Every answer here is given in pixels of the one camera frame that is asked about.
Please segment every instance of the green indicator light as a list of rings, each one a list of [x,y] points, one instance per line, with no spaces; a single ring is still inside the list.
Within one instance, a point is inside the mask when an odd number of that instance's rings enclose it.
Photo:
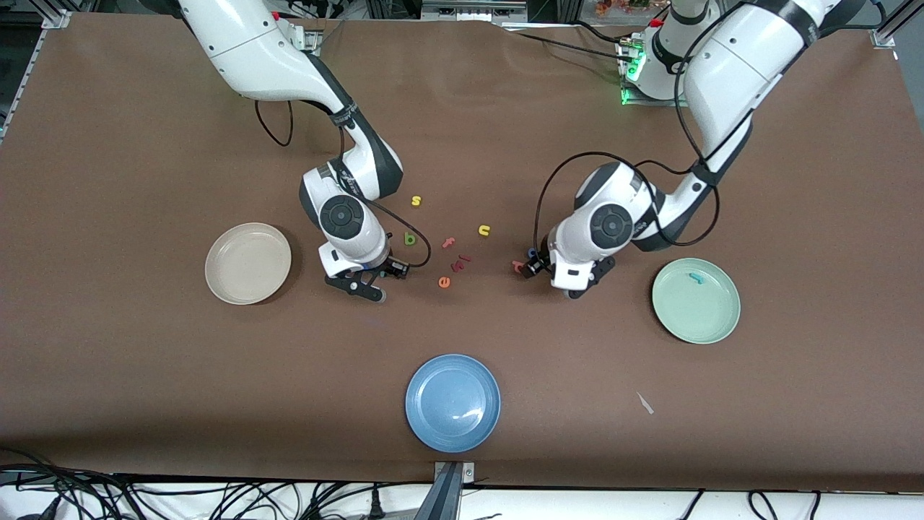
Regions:
[[[645,53],[639,51],[638,58],[632,60],[632,63],[636,66],[629,68],[627,76],[630,81],[638,81],[638,75],[641,74],[641,68],[645,66]]]

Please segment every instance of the cable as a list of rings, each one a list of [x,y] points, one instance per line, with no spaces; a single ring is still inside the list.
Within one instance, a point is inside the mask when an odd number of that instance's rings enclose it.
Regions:
[[[379,485],[372,484],[372,504],[369,507],[369,520],[381,520],[385,518],[385,511],[382,509],[382,500],[379,498]]]
[[[543,10],[546,6],[549,5],[549,2],[550,2],[550,0],[545,0],[545,3],[542,4],[538,9],[536,9],[536,14],[533,15],[533,17],[532,17],[531,19],[528,19],[528,20],[527,20],[527,23],[532,23],[532,22],[536,21],[536,18],[539,16],[539,14],[542,12],[542,10]]]
[[[257,511],[258,509],[263,509],[264,507],[270,508],[270,511],[273,512],[273,520],[279,520],[279,510],[268,503],[261,504],[256,507],[253,507],[253,504],[252,504],[246,511],[253,512],[253,511]]]
[[[658,161],[651,160],[651,159],[648,159],[648,160],[645,160],[645,161],[641,161],[641,162],[638,163],[638,164],[632,164],[632,163],[630,163],[629,161],[625,160],[623,157],[620,157],[619,155],[610,154],[610,153],[608,153],[608,152],[582,152],[582,153],[580,153],[580,154],[571,155],[570,157],[568,157],[567,159],[565,159],[565,161],[562,162],[562,164],[558,165],[558,167],[552,172],[552,175],[550,175],[549,178],[545,181],[545,184],[542,185],[542,191],[541,191],[540,194],[539,194],[539,201],[536,203],[536,217],[535,217],[535,219],[533,220],[533,223],[532,223],[532,247],[533,247],[534,250],[536,250],[536,251],[539,251],[539,250],[540,250],[540,249],[539,249],[539,220],[540,220],[540,215],[541,215],[541,211],[542,211],[542,199],[545,198],[545,192],[549,189],[549,184],[552,183],[552,179],[554,179],[555,176],[558,175],[558,172],[561,171],[561,169],[562,169],[563,167],[565,167],[568,163],[570,163],[571,161],[573,161],[573,160],[575,160],[575,159],[579,159],[580,157],[587,157],[587,156],[590,156],[590,155],[599,155],[599,156],[602,156],[602,157],[608,157],[608,158],[611,158],[611,159],[613,159],[613,160],[615,160],[615,161],[619,161],[620,163],[623,163],[623,164],[625,164],[625,165],[628,166],[628,167],[631,167],[631,168],[635,171],[636,175],[638,175],[638,176],[642,179],[642,182],[645,184],[645,186],[648,187],[648,194],[649,194],[649,196],[650,196],[650,198],[651,198],[651,205],[652,205],[652,206],[655,205],[655,201],[657,200],[657,198],[655,197],[654,189],[651,187],[651,182],[650,182],[650,181],[648,180],[648,178],[645,176],[644,172],[642,172],[640,169],[638,169],[638,166],[644,165],[644,164],[654,164],[654,165],[658,165],[658,166],[660,166],[660,167],[663,167],[663,168],[666,169],[667,171],[669,171],[669,172],[671,172],[671,173],[675,173],[675,174],[677,174],[677,175],[686,173],[686,172],[681,172],[681,171],[679,171],[679,170],[671,169],[671,168],[665,166],[664,164],[662,164],[662,163],[660,163],[660,162],[658,162]],[[678,242],[678,241],[675,241],[674,239],[668,237],[667,234],[664,233],[664,229],[663,229],[662,226],[661,226],[661,220],[658,218],[658,213],[657,213],[657,211],[655,211],[653,221],[654,221],[654,226],[655,226],[655,228],[658,230],[658,235],[660,235],[661,238],[662,238],[664,241],[666,241],[667,243],[669,243],[669,244],[671,244],[671,245],[678,246],[678,247],[687,247],[687,246],[689,246],[689,245],[693,245],[693,244],[695,244],[695,243],[699,243],[700,241],[702,241],[703,239],[705,239],[706,237],[708,237],[709,234],[712,233],[712,230],[715,229],[715,225],[719,222],[719,212],[720,212],[720,208],[721,208],[721,206],[720,206],[720,201],[719,201],[719,190],[718,190],[718,187],[712,186],[712,193],[713,193],[713,195],[715,196],[715,212],[714,212],[714,214],[713,214],[713,216],[712,216],[712,223],[710,223],[709,227],[706,228],[706,230],[703,231],[702,234],[700,234],[697,238],[695,238],[695,239],[693,239],[693,240],[691,240],[691,241]],[[538,256],[538,258],[539,258],[540,264],[542,265],[542,268],[545,269],[546,271],[548,271],[549,273],[552,273],[552,270],[551,270],[551,269],[549,268],[549,266],[545,263],[545,260],[542,259],[542,257],[541,257],[540,255]]]
[[[346,141],[345,141],[345,138],[344,138],[344,129],[343,129],[343,127],[340,127],[340,160],[341,160],[341,161],[343,160],[343,157],[344,157],[344,149],[345,149],[345,146],[346,146]],[[432,256],[433,248],[432,248],[432,246],[430,246],[430,241],[427,240],[427,236],[424,235],[423,233],[421,233],[419,229],[415,228],[411,223],[407,222],[404,218],[399,217],[398,214],[396,214],[396,213],[393,212],[392,210],[388,209],[387,207],[385,207],[385,206],[383,206],[383,205],[381,205],[381,204],[379,204],[379,203],[377,203],[377,202],[375,202],[375,201],[371,201],[371,200],[367,199],[366,197],[364,197],[364,196],[362,195],[362,193],[353,193],[351,190],[349,190],[349,189],[347,188],[346,185],[344,185],[343,180],[340,179],[339,176],[337,177],[337,183],[340,184],[340,187],[341,187],[345,192],[347,192],[347,193],[352,193],[352,194],[355,195],[358,199],[360,199],[360,201],[362,201],[362,202],[364,202],[364,203],[366,203],[366,204],[369,204],[369,205],[371,205],[371,206],[377,207],[378,209],[380,209],[381,211],[383,211],[385,214],[387,214],[389,217],[391,217],[391,218],[393,218],[394,220],[397,220],[398,222],[400,222],[405,228],[410,229],[414,234],[416,234],[417,236],[419,236],[421,240],[423,240],[423,243],[426,244],[426,246],[427,246],[427,257],[424,258],[424,259],[423,259],[423,262],[420,262],[419,264],[407,264],[408,266],[414,267],[414,268],[420,268],[420,267],[426,266],[427,263],[430,262],[430,257]]]
[[[24,452],[22,450],[17,450],[15,448],[9,448],[7,446],[0,446],[0,451],[14,453],[16,455],[29,459],[30,461],[33,462],[33,464],[0,465],[0,471],[2,472],[17,471],[18,472],[18,471],[25,470],[25,471],[35,471],[36,473],[39,473],[41,471],[41,472],[44,472],[49,477],[54,477],[55,478],[54,488],[58,496],[61,497],[62,500],[67,501],[78,508],[78,515],[81,518],[81,520],[83,518],[84,513],[89,514],[89,511],[87,511],[86,508],[84,508],[79,503],[79,500],[77,498],[78,489],[84,493],[90,494],[94,499],[96,499],[100,503],[100,508],[104,512],[108,512],[108,514],[113,516],[115,519],[121,519],[122,516],[119,513],[119,511],[115,507],[113,507],[112,504],[106,502],[105,497],[100,495],[96,491],[96,489],[93,488],[93,486],[91,486],[87,482],[76,477],[76,470],[70,470],[68,468],[61,468],[54,464],[51,464],[50,462],[46,463],[41,458],[39,458],[39,456],[37,455],[34,455],[29,452]],[[92,471],[86,471],[86,472],[81,472],[81,473],[85,473],[92,477],[102,477],[103,480],[111,480],[117,485],[121,485],[121,482],[119,482],[118,480],[110,476],[101,474],[101,473],[96,473]],[[69,486],[64,489],[61,489],[61,487],[59,486],[59,483],[68,483]],[[136,508],[134,508],[134,511],[135,513],[138,513],[137,506]],[[140,520],[144,520],[143,514],[140,515]]]
[[[156,514],[158,517],[160,517],[161,520],[175,520],[175,519],[173,519],[173,518],[170,518],[169,516],[166,516],[165,514],[162,514],[161,512],[159,512],[159,511],[157,511],[156,509],[154,509],[153,507],[151,507],[151,505],[150,505],[149,503],[147,503],[144,499],[142,499],[142,497],[137,497],[137,498],[138,498],[138,501],[141,502],[141,505],[143,505],[144,507],[150,509],[151,512],[154,513],[154,514]]]
[[[235,502],[237,502],[237,501],[239,501],[240,499],[246,497],[247,494],[250,493],[251,491],[253,491],[254,489],[259,489],[259,488],[260,488],[260,484],[256,484],[256,483],[255,483],[255,484],[250,484],[249,486],[250,486],[250,489],[244,490],[242,493],[240,493],[239,495],[237,495],[233,500],[229,501],[228,503],[225,503],[225,501],[226,501],[226,500],[230,500],[231,497],[234,497],[234,496],[240,491],[240,489],[238,489],[238,490],[236,490],[234,493],[231,493],[230,495],[228,495],[227,499],[222,499],[222,501],[219,502],[218,507],[216,507],[215,510],[212,511],[212,515],[209,516],[209,520],[219,520],[219,519],[221,519],[221,518],[222,518],[222,514],[224,514],[226,511],[228,511],[228,510],[231,508],[231,506],[235,504]]]
[[[811,504],[811,511],[808,512],[808,520],[815,520],[815,513],[818,512],[818,506],[821,505],[821,491],[812,491],[815,495],[815,502]]]
[[[305,511],[297,517],[297,520],[321,520],[322,503],[338,490],[344,488],[347,484],[344,482],[336,482],[332,484],[330,488],[325,489],[319,494],[318,489],[321,488],[321,485],[322,483],[319,483],[314,487],[314,490],[311,492],[311,502],[309,502]]]
[[[391,488],[392,486],[404,486],[404,485],[407,485],[407,484],[416,484],[416,482],[386,482],[386,483],[374,484],[374,486],[377,487],[378,489],[381,489],[381,488]],[[345,499],[346,497],[352,497],[353,495],[358,495],[358,494],[360,494],[360,493],[366,493],[366,492],[369,492],[369,491],[372,491],[372,486],[368,486],[368,487],[366,487],[366,488],[361,488],[361,489],[354,489],[354,490],[350,491],[349,493],[344,493],[344,494],[342,494],[342,495],[340,495],[340,496],[338,496],[338,497],[336,497],[336,498],[333,498],[333,499],[331,499],[331,500],[329,500],[329,501],[327,501],[327,502],[324,502],[324,503],[320,504],[319,506],[317,506],[317,507],[314,508],[314,509],[312,509],[312,508],[309,506],[309,508],[306,509],[305,512],[304,512],[301,516],[298,517],[298,520],[308,520],[309,517],[310,517],[312,514],[320,514],[321,509],[323,509],[323,508],[325,508],[325,507],[329,507],[330,505],[334,504],[335,502],[342,501],[342,500]]]
[[[751,508],[751,512],[754,513],[760,520],[768,520],[766,516],[758,513],[757,507],[754,505],[754,497],[759,496],[763,499],[763,503],[767,504],[767,509],[770,510],[770,516],[773,520],[779,520],[776,517],[776,511],[773,510],[773,506],[770,505],[770,500],[767,498],[767,495],[763,494],[763,491],[749,491],[748,492],[748,506]]]
[[[656,161],[656,160],[654,160],[654,159],[645,159],[644,161],[635,164],[636,167],[640,167],[640,166],[644,166],[644,165],[656,165],[656,166],[659,166],[659,167],[663,168],[665,171],[668,171],[668,172],[670,172],[670,173],[673,173],[674,175],[686,175],[686,174],[687,174],[686,171],[682,171],[682,170],[679,170],[679,169],[673,169],[673,168],[671,168],[671,167],[668,167],[668,166],[665,165],[664,163],[662,163],[662,162],[660,162],[660,161]]]
[[[129,485],[131,486],[131,490],[134,493],[143,493],[146,495],[157,495],[157,496],[168,496],[168,497],[178,496],[178,495],[206,495],[209,493],[217,493],[218,491],[224,491],[225,493],[227,493],[228,491],[228,486],[225,486],[223,488],[215,488],[215,489],[193,489],[190,491],[158,491],[156,489],[137,489],[135,488],[134,484],[129,484]],[[247,486],[247,484],[238,484],[236,485],[236,488],[243,488],[244,486]]]
[[[289,9],[291,9],[293,12],[295,12],[295,7],[296,7],[296,5],[295,5],[295,0],[286,0],[286,3],[288,4]],[[308,11],[308,9],[306,9],[304,6],[298,6],[298,10],[301,11],[305,16],[308,16],[309,18],[313,18],[313,19],[316,19],[316,18],[317,18],[316,15],[312,15],[312,14]]]
[[[295,128],[295,118],[292,116],[292,102],[286,101],[286,104],[289,107],[289,136],[286,142],[282,142],[276,139],[276,136],[273,135],[270,129],[266,127],[266,123],[263,122],[263,116],[260,115],[260,102],[257,100],[253,101],[253,109],[257,112],[257,119],[260,121],[260,126],[266,131],[266,135],[270,136],[270,139],[280,146],[288,146],[292,142],[292,129]]]
[[[699,499],[702,498],[702,495],[705,492],[706,492],[705,489],[700,489],[699,491],[697,491],[696,496],[693,497],[693,500],[690,501],[690,504],[687,506],[687,511],[684,513],[683,516],[681,516],[680,518],[677,518],[677,520],[689,520],[690,515],[693,514],[693,508],[696,507],[696,503],[699,501]]]
[[[279,506],[279,503],[273,500],[273,498],[270,497],[270,495],[277,492],[279,489],[285,488],[286,486],[294,486],[294,484],[289,484],[289,483],[281,484],[273,489],[270,489],[269,491],[263,491],[262,489],[257,487],[257,492],[258,492],[257,500],[251,502],[250,505],[247,506],[245,509],[243,509],[240,513],[235,514],[234,520],[240,520],[241,518],[243,518],[244,514],[246,514],[247,512],[254,511],[261,507],[274,507],[277,512],[281,512],[282,508]],[[269,504],[257,505],[262,500],[266,500],[267,502],[272,504],[272,506],[270,506]]]
[[[831,36],[832,34],[840,31],[841,29],[863,29],[863,30],[872,30],[872,31],[877,30],[883,23],[885,23],[885,19],[889,18],[889,15],[888,13],[885,12],[885,6],[882,5],[881,1],[877,1],[877,0],[870,0],[870,1],[879,10],[879,23],[873,24],[873,25],[851,25],[849,23],[844,24],[844,25],[834,25],[822,31],[821,34],[819,35],[819,39],[827,38],[828,36]]]
[[[579,47],[577,45],[572,45],[571,43],[557,42],[556,40],[549,40],[548,38],[542,38],[541,36],[533,36],[532,34],[524,34],[522,32],[517,32],[517,34],[524,38],[529,38],[531,40],[536,40],[539,42],[551,43],[552,45],[559,45],[559,46],[562,46],[568,49],[574,49],[576,51],[581,51],[583,53],[588,53],[588,54],[597,55],[597,56],[611,57],[612,59],[616,59],[620,61],[632,61],[632,58],[629,56],[619,56],[619,55],[614,55],[610,53],[604,53],[602,51],[595,51],[593,49],[588,49],[585,47]]]
[[[629,34],[626,34],[624,36],[607,36],[606,34],[603,34],[602,32],[597,31],[597,28],[595,28],[594,26],[590,25],[589,23],[581,19],[576,19],[572,21],[571,23],[573,25],[579,25],[580,27],[583,27],[584,29],[590,31],[590,33],[596,36],[597,38],[600,38],[601,40],[605,42],[609,42],[609,43],[619,43],[619,40],[621,40],[622,38],[626,38],[627,36],[632,35],[632,33],[630,32]]]

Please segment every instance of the beige plate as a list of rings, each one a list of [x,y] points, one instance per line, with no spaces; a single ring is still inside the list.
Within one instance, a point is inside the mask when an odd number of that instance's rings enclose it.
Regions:
[[[247,305],[272,296],[291,266],[292,250],[279,229],[251,222],[218,237],[205,258],[205,281],[222,301]]]

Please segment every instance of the brown table surface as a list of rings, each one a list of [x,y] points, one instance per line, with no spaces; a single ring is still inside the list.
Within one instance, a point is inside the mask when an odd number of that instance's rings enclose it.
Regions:
[[[322,281],[297,187],[336,134],[311,107],[281,149],[180,21],[77,14],[49,33],[0,147],[0,441],[119,472],[425,480],[462,458],[493,484],[924,488],[924,140],[866,34],[819,42],[768,97],[708,240],[626,248],[579,301],[511,271],[541,185],[587,150],[688,165],[673,109],[621,106],[612,61],[487,23],[349,22],[322,56],[404,162],[385,203],[436,246],[382,305]],[[264,109],[285,134],[285,104]],[[600,163],[559,176],[542,232]],[[268,303],[228,305],[203,262],[250,221],[288,236],[292,274]],[[453,274],[458,254],[473,261]],[[714,345],[650,307],[658,269],[690,255],[741,293]],[[442,353],[480,359],[503,394],[496,430],[457,456],[404,416]]]

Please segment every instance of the white floor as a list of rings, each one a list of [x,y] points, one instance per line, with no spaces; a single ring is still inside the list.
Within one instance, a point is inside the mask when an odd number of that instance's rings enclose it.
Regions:
[[[366,484],[348,487],[360,489]],[[221,484],[160,484],[144,485],[145,489],[219,489],[209,495],[161,497],[144,496],[151,507],[168,518],[176,520],[206,520],[221,500]],[[272,484],[263,486],[271,489]],[[299,484],[298,494],[306,504],[313,489],[312,484]],[[382,507],[386,512],[413,510],[419,507],[429,487],[407,485],[381,490]],[[694,491],[585,491],[585,490],[494,490],[466,491],[462,499],[459,520],[478,520],[500,514],[498,520],[676,520],[682,516]],[[242,499],[223,518],[232,518],[253,499]],[[13,487],[0,489],[0,520],[16,520],[26,514],[38,514],[51,502],[54,494],[47,491],[16,491]],[[807,520],[814,496],[811,493],[767,493],[779,520]],[[295,515],[298,502],[291,488],[273,495],[288,518]],[[323,510],[324,515],[341,514],[346,518],[359,520],[369,513],[369,493],[350,497]],[[98,506],[86,501],[91,512],[98,513]],[[759,511],[771,518],[758,501]],[[247,513],[243,518],[251,520],[274,520],[269,508]],[[697,504],[690,520],[709,519],[757,519],[748,508],[745,492],[707,492]],[[924,496],[885,495],[855,493],[825,493],[816,520],[921,520],[924,519]],[[56,520],[78,520],[76,509],[63,504]]]

